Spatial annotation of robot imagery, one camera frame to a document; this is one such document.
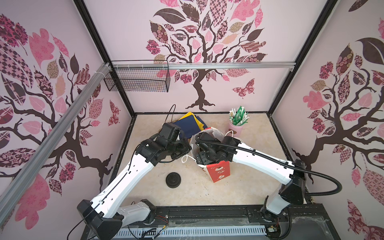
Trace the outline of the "pink straw holder cup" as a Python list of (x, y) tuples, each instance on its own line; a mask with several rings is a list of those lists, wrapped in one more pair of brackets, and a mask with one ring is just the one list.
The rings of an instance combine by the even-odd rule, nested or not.
[(243, 129), (244, 129), (244, 126), (236, 126), (236, 125), (232, 124), (231, 122), (229, 122), (228, 131), (230, 133), (233, 133), (233, 137), (240, 137)]

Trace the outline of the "white red paper bag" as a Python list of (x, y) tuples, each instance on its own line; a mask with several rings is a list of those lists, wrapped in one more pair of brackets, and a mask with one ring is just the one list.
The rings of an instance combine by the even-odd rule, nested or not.
[(210, 136), (210, 138), (208, 139), (209, 141), (222, 141), (224, 137), (232, 137), (233, 131), (230, 131), (229, 135), (224, 135), (220, 130), (216, 128), (206, 128), (195, 134), (187, 135), (192, 149), (186, 157), (182, 157), (182, 162), (184, 163), (187, 159), (193, 159), (196, 164), (209, 176), (210, 180), (213, 183), (216, 183), (230, 176), (230, 163), (227, 161), (220, 161), (219, 163), (217, 163), (215, 161), (210, 161), (207, 158), (200, 156), (200, 153), (202, 154), (203, 150), (201, 150), (200, 147), (197, 146), (195, 140), (195, 137), (200, 133), (207, 133)]

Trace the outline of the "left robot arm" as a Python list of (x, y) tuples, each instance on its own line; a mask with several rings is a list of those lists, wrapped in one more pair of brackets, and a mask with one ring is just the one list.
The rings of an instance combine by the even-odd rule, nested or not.
[(92, 200), (82, 200), (77, 209), (86, 225), (100, 240), (111, 240), (122, 227), (132, 223), (151, 224), (156, 207), (144, 199), (137, 204), (121, 204), (136, 184), (167, 156), (177, 160), (191, 151), (182, 129), (164, 123), (159, 133), (142, 141), (135, 149), (130, 163)]

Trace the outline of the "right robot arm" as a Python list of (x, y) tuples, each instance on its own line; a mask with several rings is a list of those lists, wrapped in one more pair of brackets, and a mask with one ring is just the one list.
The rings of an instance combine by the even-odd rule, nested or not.
[[(292, 162), (272, 157), (231, 136), (219, 140), (208, 133), (199, 133), (194, 140), (193, 145), (200, 149), (196, 156), (198, 164), (234, 162), (251, 167), (279, 181), (281, 186), (266, 197), (262, 207), (262, 211), (270, 215), (279, 215), (290, 205), (302, 205), (306, 196), (331, 196), (341, 192), (343, 188), (335, 178), (307, 170), (301, 160)], [(336, 188), (331, 191), (306, 193), (307, 176), (328, 180), (334, 183)]]

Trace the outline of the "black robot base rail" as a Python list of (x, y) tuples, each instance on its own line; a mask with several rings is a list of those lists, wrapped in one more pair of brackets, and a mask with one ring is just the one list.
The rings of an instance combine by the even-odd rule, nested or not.
[(202, 237), (181, 240), (338, 240), (322, 204), (292, 205), (266, 222), (260, 205), (157, 207), (151, 224), (136, 222), (124, 228), (264, 226), (266, 236)]

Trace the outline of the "navy napkin stack box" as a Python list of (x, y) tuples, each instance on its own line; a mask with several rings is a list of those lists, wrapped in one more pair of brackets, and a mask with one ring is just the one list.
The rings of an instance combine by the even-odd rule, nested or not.
[(198, 134), (207, 128), (204, 121), (191, 112), (174, 122), (174, 124), (181, 128), (187, 139), (190, 139), (193, 135)]

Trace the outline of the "aluminium rail left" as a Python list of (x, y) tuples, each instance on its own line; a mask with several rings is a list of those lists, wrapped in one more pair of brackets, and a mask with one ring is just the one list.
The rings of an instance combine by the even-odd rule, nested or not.
[(98, 68), (90, 79), (90, 82), (83, 88), (82, 92), (70, 105), (63, 117), (54, 125), (52, 132), (47, 136), (43, 143), (40, 144), (32, 158), (26, 163), (1, 195), (1, 224), (8, 218), (20, 198), (43, 167), (44, 163), (48, 160), (55, 147), (67, 132), (68, 128), (70, 128), (72, 122), (80, 113), (81, 108), (85, 106), (94, 90), (110, 70), (110, 63), (103, 63)]

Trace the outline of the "stack of black lids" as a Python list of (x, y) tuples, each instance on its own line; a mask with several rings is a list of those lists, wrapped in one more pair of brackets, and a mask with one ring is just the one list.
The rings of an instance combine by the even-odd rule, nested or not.
[(166, 185), (171, 189), (177, 188), (181, 181), (181, 176), (176, 172), (169, 173), (166, 177)]

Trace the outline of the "aluminium rail back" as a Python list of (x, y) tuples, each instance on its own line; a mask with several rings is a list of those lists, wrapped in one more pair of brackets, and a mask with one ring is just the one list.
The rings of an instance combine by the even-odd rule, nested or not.
[(200, 70), (200, 69), (293, 69), (296, 63), (294, 62), (256, 62), (256, 63), (185, 63), (185, 64), (154, 64), (136, 62), (115, 62), (115, 68), (160, 68), (169, 70)]

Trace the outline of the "aluminium rail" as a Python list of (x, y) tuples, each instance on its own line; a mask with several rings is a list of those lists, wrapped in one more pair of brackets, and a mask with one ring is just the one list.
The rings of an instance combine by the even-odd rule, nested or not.
[(81, 108), (85, 106), (94, 90), (110, 70), (110, 63), (103, 63), (98, 68), (90, 79), (90, 82), (83, 88), (82, 92), (70, 105), (63, 117), (54, 125), (52, 132), (47, 136), (43, 143), (40, 144), (32, 158), (26, 163), (1, 195), (1, 224), (8, 218), (20, 198), (43, 167), (44, 163), (48, 160), (55, 147), (67, 132), (68, 128), (70, 128), (72, 122), (80, 113)]
[(160, 68), (169, 70), (200, 70), (200, 69), (293, 69), (296, 63), (294, 62), (256, 62), (256, 63), (185, 63), (185, 64), (154, 64), (136, 62), (115, 62), (115, 68)]

